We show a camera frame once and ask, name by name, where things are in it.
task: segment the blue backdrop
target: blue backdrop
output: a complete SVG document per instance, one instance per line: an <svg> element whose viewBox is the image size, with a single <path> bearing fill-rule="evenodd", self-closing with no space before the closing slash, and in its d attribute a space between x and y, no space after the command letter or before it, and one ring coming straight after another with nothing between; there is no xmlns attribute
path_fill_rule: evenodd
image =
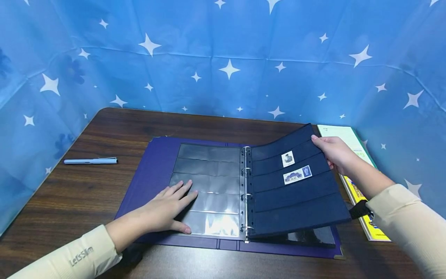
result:
<svg viewBox="0 0 446 279"><path fill-rule="evenodd" d="M446 0L0 4L0 233L104 107L353 126L446 216Z"/></svg>

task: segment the book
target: book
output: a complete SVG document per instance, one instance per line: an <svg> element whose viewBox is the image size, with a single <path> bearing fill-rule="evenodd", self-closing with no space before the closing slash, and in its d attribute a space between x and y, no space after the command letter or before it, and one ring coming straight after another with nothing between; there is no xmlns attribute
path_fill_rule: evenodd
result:
<svg viewBox="0 0 446 279"><path fill-rule="evenodd" d="M355 152L360 158L369 163L370 165L376 165L373 162L367 149L364 148L355 131L351 127L343 126L329 126L329 125L317 125L318 130L322 137L339 137L341 138L350 149ZM364 195L356 187L355 183L348 177L339 174L341 181L344 184L345 190L353 205L357 204L360 200L366 200ZM365 215L359 218L359 222L363 227L363 230L370 241L390 241L390 239L376 226L370 216Z"/></svg>

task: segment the arm sleeve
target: arm sleeve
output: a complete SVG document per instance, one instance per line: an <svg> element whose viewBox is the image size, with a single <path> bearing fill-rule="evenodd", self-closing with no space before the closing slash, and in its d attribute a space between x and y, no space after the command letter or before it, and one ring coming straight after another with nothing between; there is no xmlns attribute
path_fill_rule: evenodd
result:
<svg viewBox="0 0 446 279"><path fill-rule="evenodd" d="M9 279L94 278L121 260L104 225L33 262Z"/></svg>
<svg viewBox="0 0 446 279"><path fill-rule="evenodd" d="M373 197L375 224L427 278L446 278L446 220L400 184Z"/></svg>

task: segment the white pen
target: white pen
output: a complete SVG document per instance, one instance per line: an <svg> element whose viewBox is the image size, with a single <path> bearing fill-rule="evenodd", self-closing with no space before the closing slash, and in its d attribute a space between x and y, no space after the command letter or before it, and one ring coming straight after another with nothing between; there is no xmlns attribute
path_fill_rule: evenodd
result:
<svg viewBox="0 0 446 279"><path fill-rule="evenodd" d="M79 165L79 164L117 164L118 158L109 157L109 158L95 158L95 159L68 159L63 160L63 163L66 165Z"/></svg>

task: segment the right hand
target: right hand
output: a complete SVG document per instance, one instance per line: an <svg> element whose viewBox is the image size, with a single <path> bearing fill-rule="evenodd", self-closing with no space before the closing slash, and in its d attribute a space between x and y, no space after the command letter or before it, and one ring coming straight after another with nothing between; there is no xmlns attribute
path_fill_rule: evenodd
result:
<svg viewBox="0 0 446 279"><path fill-rule="evenodd" d="M339 137L317 137L311 136L313 143L319 147L328 159L331 169L336 166L338 172L347 175L352 164L361 160Z"/></svg>

